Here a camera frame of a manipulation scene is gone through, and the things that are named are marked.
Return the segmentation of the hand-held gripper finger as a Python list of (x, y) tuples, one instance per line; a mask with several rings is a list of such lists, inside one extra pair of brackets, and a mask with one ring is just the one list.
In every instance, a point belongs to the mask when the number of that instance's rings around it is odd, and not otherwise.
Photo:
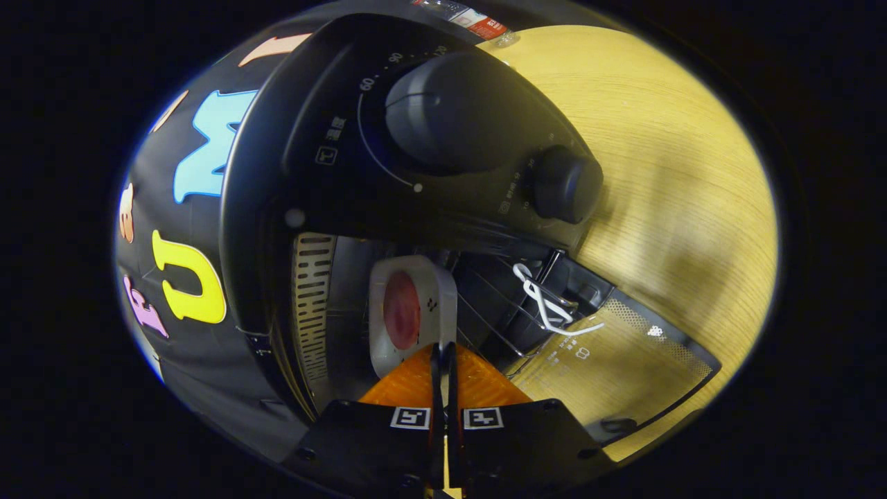
[(463, 496), (570, 496), (617, 470), (563, 401), (530, 401), (454, 343), (443, 368), (448, 485)]
[(284, 468), (333, 498), (425, 498), (444, 487), (446, 355), (425, 347), (358, 401), (330, 402)]

